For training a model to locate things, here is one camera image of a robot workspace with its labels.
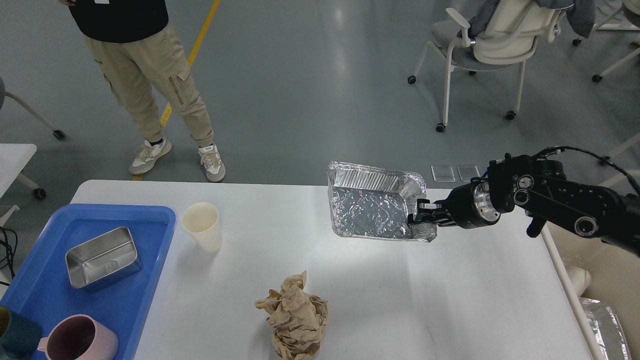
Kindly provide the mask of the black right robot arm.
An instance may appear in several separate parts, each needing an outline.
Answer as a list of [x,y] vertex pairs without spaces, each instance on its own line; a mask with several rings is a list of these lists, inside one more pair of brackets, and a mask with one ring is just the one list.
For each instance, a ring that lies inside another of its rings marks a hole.
[[475,229],[492,226],[502,214],[516,207],[531,218],[528,237],[540,235],[546,223],[555,224],[583,239],[600,239],[638,256],[640,253],[639,184],[636,179],[608,158],[601,164],[612,167],[626,178],[633,193],[622,196],[609,187],[569,181],[560,161],[552,155],[567,146],[550,146],[534,155],[492,160],[482,177],[473,177],[453,189],[446,199],[430,202],[419,198],[407,215],[409,225],[434,224]]

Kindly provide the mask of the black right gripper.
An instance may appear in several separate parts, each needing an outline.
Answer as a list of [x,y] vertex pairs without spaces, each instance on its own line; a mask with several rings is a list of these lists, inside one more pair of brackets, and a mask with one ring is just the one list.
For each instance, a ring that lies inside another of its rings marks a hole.
[[491,201],[487,182],[474,182],[456,187],[447,199],[434,202],[430,199],[418,199],[417,212],[407,216],[408,224],[475,229],[493,226],[501,218],[500,212]]

